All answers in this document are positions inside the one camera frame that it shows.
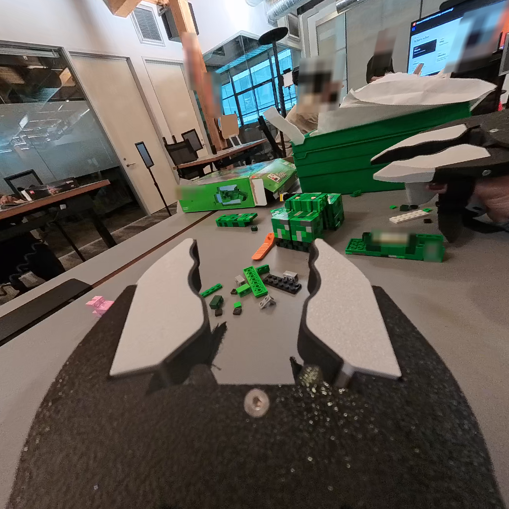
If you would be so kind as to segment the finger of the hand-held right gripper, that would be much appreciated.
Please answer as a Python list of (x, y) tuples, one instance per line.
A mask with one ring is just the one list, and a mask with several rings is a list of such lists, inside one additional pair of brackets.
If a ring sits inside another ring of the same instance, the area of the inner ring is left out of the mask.
[(436, 191), (428, 189), (428, 184), (433, 180), (437, 168), (488, 156), (488, 150), (483, 147), (453, 146), (437, 154), (391, 162), (374, 173), (373, 179), (382, 182), (404, 183), (407, 203), (425, 204), (437, 194)]
[(461, 144), (468, 140), (470, 127), (458, 124), (409, 137), (371, 159), (371, 164), (387, 164), (428, 156)]

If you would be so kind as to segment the pink brick pig figure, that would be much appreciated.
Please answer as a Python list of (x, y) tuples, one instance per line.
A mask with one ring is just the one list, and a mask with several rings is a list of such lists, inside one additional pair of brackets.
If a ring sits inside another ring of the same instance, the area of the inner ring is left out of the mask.
[(106, 300), (103, 296), (94, 296), (86, 302), (86, 306), (92, 309), (92, 314), (99, 317), (103, 316), (113, 304), (113, 300)]

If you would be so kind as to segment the black box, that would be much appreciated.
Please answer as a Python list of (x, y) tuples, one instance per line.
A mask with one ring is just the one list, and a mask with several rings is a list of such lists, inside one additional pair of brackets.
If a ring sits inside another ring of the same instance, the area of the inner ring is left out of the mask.
[(22, 189), (20, 193), (26, 200), (33, 201), (46, 198), (48, 196), (61, 194), (69, 190), (77, 189), (79, 187), (80, 185), (77, 180), (71, 178), (49, 184), (42, 184), (39, 186), (32, 184), (29, 187)]

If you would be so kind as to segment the wooden table black legs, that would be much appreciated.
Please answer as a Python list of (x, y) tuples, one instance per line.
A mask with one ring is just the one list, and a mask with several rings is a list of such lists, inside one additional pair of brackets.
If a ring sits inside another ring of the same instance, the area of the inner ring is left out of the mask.
[(1, 241), (54, 225), (72, 250), (85, 261), (86, 258), (60, 224), (67, 217), (84, 214), (92, 222), (106, 247), (108, 249), (115, 247), (117, 243), (96, 213), (93, 202), (93, 197), (99, 190), (110, 184), (109, 180), (102, 180), (36, 200), (25, 200), (17, 205), (10, 205), (1, 210)]
[(230, 149), (220, 150), (214, 155), (201, 156), (195, 161), (178, 164), (176, 166), (177, 174), (180, 179), (187, 180), (188, 175), (193, 172), (197, 172), (199, 176), (203, 176), (204, 168), (206, 166), (214, 165), (216, 162), (220, 163), (220, 168), (240, 161), (249, 165), (251, 164), (253, 156), (261, 150), (260, 148), (266, 142), (268, 141), (263, 138), (255, 142), (241, 144)]

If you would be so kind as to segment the frosted glass partition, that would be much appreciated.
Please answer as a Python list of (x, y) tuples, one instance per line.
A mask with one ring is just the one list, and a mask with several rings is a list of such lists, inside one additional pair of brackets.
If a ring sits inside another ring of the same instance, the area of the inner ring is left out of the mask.
[(1, 194), (8, 178), (35, 173), (41, 184), (108, 180), (98, 214), (144, 208), (68, 60), (57, 48), (1, 43)]

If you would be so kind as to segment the green brick block tan studs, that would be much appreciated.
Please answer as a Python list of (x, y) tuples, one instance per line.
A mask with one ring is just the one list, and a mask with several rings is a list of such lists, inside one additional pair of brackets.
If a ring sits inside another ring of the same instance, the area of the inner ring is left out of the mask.
[(326, 194), (292, 194), (284, 206), (271, 213), (272, 230), (278, 246), (308, 251), (316, 239), (323, 238)]

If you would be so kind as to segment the tablet on floor stand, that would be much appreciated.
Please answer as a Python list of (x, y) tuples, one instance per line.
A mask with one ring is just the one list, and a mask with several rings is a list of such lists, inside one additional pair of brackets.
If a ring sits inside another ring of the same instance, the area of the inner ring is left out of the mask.
[(150, 175), (150, 177), (151, 177), (151, 179), (153, 181), (154, 186), (156, 187), (157, 193), (159, 194), (159, 196), (160, 196), (160, 198), (162, 200), (162, 203), (163, 203), (163, 205), (164, 205), (164, 207), (165, 207), (165, 209), (166, 209), (166, 211), (168, 213), (168, 216), (171, 217), (172, 213), (170, 211), (169, 205), (167, 204), (167, 202), (166, 202), (166, 200), (165, 200), (165, 198), (164, 198), (164, 196), (163, 196), (163, 194), (161, 192), (161, 189), (160, 189), (160, 187), (159, 187), (159, 185), (158, 185), (158, 183), (156, 181), (156, 178), (155, 178), (155, 176), (154, 176), (154, 174), (152, 172), (152, 168), (153, 168), (153, 166), (155, 166), (155, 163), (154, 163), (152, 157), (150, 156), (149, 151), (148, 151), (145, 143), (144, 142), (137, 142), (137, 143), (135, 143), (135, 147), (136, 147), (140, 157), (142, 158), (145, 167), (147, 168), (147, 170), (149, 172), (149, 175)]

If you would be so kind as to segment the white door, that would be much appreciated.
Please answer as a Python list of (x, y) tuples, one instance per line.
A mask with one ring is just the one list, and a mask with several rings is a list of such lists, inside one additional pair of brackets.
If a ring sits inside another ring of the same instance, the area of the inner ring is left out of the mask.
[(164, 208), (135, 143), (144, 142), (152, 172), (168, 205), (177, 201), (177, 181), (152, 112), (128, 58), (69, 54), (78, 81), (121, 163), (133, 192), (147, 213)]
[(170, 138), (179, 142), (182, 133), (194, 130), (202, 145), (199, 155), (207, 150), (203, 123), (188, 89), (183, 63), (145, 58), (144, 64), (169, 130)]

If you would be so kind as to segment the green beam with holes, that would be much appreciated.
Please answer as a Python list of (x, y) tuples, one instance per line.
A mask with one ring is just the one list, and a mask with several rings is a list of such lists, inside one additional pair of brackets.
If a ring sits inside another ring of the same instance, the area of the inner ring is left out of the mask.
[(243, 274), (247, 284), (256, 298), (261, 298), (268, 294), (268, 290), (254, 266), (245, 268), (243, 270)]

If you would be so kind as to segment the long green mosaic brick panel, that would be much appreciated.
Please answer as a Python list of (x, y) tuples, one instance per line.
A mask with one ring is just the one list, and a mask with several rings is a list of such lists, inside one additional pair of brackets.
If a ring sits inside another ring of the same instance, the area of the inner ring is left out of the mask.
[(349, 241), (345, 254), (441, 263), (445, 254), (444, 237), (410, 232), (364, 232), (361, 238)]

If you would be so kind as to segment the white packing paper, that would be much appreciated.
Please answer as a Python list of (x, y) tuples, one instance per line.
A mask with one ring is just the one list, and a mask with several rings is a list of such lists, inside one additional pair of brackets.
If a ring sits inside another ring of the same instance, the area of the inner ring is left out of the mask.
[(350, 90), (339, 108), (319, 113), (318, 132), (345, 130), (450, 104), (465, 104), (470, 111), (495, 88), (474, 78), (387, 74)]

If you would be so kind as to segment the green mosaic brick block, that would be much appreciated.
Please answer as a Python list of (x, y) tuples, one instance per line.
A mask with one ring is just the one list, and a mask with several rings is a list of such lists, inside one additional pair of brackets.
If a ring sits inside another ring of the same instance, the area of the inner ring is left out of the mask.
[(324, 230), (336, 231), (343, 225), (345, 214), (342, 198), (342, 194), (327, 194), (321, 213)]

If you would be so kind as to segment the grey desk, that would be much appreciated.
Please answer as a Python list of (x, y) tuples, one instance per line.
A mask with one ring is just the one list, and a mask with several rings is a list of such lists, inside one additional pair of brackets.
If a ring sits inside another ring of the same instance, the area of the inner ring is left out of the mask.
[[(185, 238), (200, 250), (203, 284), (232, 278), (260, 246), (270, 227), (258, 212), (258, 233), (214, 226), (206, 213), (176, 214), (63, 276), (1, 306), (6, 315), (69, 278), (86, 282), (90, 296), (115, 299), (150, 264)], [(352, 257), (382, 287), (448, 365), (465, 393), (486, 439), (508, 505), (508, 234), (465, 232), (447, 248), (447, 260), (417, 263)], [(97, 323), (86, 296), (1, 347), (1, 508), (9, 495), (36, 410), (69, 355)]]

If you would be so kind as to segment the white studded plate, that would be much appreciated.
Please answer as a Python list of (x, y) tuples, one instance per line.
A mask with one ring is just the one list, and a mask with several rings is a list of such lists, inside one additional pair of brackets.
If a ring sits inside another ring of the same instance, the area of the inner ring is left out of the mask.
[(421, 209), (412, 210), (403, 214), (399, 214), (389, 218), (389, 222), (394, 225), (403, 224), (406, 222), (414, 221), (414, 220), (423, 220), (425, 218), (430, 217), (429, 211), (424, 211)]

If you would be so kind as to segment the green plastic bin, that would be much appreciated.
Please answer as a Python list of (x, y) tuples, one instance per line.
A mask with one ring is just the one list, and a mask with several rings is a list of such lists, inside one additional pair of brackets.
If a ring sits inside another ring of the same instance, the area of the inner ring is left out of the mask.
[(385, 164), (371, 159), (402, 140), (433, 127), (470, 117), (467, 102), (380, 120), (375, 123), (304, 137), (293, 145), (296, 173), (304, 193), (350, 195), (404, 189), (403, 183), (373, 179)]

